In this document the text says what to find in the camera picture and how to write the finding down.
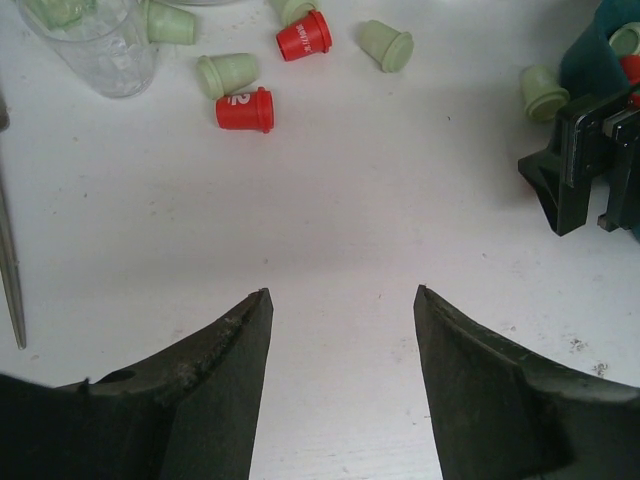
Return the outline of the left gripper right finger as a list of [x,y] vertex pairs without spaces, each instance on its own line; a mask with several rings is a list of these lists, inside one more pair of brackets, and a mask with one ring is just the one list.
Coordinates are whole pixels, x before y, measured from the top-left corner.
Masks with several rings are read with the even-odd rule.
[[443,478],[638,478],[638,388],[540,356],[424,285],[414,319]]

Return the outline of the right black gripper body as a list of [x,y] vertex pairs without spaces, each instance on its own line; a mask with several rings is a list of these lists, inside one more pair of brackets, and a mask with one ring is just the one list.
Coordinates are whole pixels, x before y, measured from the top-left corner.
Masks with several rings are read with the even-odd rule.
[[639,224],[637,92],[626,89],[605,99],[585,96],[560,111],[559,233],[585,224],[592,182],[601,175],[609,180],[609,197],[599,226],[611,232]]

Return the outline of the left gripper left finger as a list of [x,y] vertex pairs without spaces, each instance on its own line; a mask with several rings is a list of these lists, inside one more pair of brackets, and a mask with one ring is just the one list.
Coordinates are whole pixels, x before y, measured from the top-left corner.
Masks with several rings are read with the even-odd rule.
[[97,382],[1,379],[5,479],[245,479],[270,346],[268,290]]

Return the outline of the teal plastic storage basket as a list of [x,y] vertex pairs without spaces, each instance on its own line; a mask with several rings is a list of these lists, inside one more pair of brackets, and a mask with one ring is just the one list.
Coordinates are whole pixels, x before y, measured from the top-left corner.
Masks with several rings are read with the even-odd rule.
[[609,37],[623,25],[639,20],[639,2],[604,0],[591,23],[565,52],[559,83],[572,99],[585,95],[606,98],[630,87]]

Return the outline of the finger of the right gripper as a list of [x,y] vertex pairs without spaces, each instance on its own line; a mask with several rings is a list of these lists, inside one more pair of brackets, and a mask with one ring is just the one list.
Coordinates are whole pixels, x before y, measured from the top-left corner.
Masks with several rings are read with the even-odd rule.
[[534,189],[555,234],[564,236],[586,223],[595,158],[592,145],[566,149],[551,139],[542,150],[518,161],[518,171]]

